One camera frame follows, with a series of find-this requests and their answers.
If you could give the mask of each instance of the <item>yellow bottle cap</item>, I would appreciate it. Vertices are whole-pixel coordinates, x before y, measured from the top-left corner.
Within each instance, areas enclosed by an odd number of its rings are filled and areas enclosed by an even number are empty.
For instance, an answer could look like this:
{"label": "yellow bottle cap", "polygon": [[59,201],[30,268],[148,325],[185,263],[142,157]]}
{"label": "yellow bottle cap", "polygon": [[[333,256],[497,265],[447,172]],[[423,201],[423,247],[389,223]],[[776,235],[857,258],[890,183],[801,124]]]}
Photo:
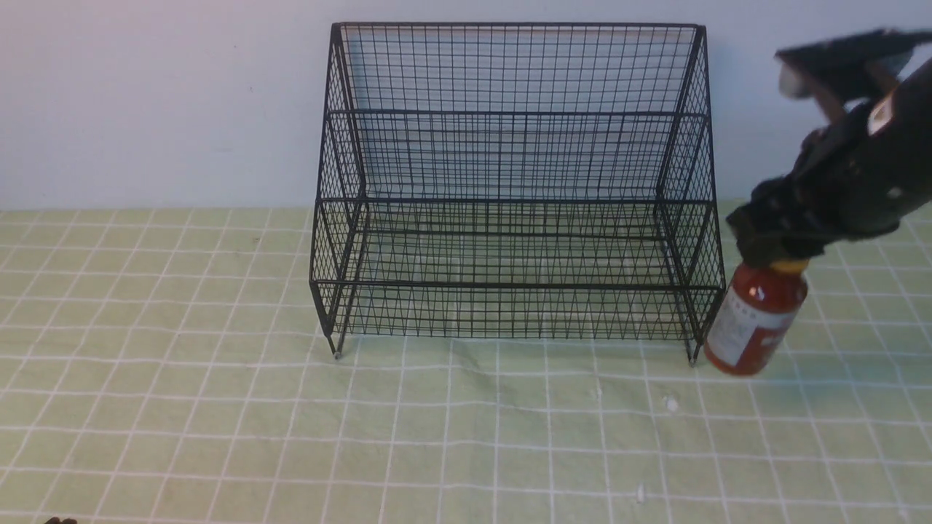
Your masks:
{"label": "yellow bottle cap", "polygon": [[809,267],[809,259],[805,260],[777,260],[772,262],[770,269],[779,273],[800,274]]}

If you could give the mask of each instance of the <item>metal frame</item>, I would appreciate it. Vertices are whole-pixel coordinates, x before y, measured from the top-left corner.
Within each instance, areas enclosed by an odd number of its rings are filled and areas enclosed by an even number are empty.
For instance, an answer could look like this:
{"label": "metal frame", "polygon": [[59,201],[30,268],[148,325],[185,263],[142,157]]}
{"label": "metal frame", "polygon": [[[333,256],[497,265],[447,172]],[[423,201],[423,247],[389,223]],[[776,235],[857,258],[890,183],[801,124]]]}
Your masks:
{"label": "metal frame", "polygon": [[348,333],[663,338],[725,289],[705,27],[338,23],[309,284]]}

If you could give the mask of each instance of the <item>grid pattern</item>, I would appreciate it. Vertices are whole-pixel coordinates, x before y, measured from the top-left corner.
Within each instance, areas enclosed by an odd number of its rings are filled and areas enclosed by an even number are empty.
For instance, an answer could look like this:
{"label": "grid pattern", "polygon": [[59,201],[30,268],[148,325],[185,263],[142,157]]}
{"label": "grid pattern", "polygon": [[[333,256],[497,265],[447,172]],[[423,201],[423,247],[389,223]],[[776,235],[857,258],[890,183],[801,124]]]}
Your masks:
{"label": "grid pattern", "polygon": [[705,55],[689,25],[335,24],[310,279],[337,356],[699,341],[725,285]]}
{"label": "grid pattern", "polygon": [[0,214],[0,519],[932,521],[930,209],[818,259],[750,380],[645,340],[358,337],[336,363],[308,219]]}

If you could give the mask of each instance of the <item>black object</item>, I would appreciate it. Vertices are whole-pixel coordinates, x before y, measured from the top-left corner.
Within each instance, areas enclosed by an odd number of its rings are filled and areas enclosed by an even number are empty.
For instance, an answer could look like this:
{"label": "black object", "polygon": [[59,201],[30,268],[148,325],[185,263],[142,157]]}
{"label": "black object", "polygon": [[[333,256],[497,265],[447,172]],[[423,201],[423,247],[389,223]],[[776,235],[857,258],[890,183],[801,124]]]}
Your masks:
{"label": "black object", "polygon": [[378,333],[694,362],[724,286],[703,26],[333,26],[310,289],[335,357]]}
{"label": "black object", "polygon": [[930,41],[932,32],[876,31],[777,52],[830,124],[803,141],[788,175],[761,183],[728,216],[745,263],[885,235],[932,199],[932,61],[902,83],[889,66]]}

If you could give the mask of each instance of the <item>bottle label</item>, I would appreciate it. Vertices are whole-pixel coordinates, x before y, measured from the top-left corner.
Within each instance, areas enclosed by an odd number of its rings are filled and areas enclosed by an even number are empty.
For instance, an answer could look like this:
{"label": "bottle label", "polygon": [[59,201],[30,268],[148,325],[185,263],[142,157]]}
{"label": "bottle label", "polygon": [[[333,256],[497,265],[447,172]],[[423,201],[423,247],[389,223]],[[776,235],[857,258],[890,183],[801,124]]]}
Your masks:
{"label": "bottle label", "polygon": [[780,345],[797,311],[768,313],[758,310],[729,286],[706,337],[706,345],[725,364],[737,365],[750,345],[766,348]]}

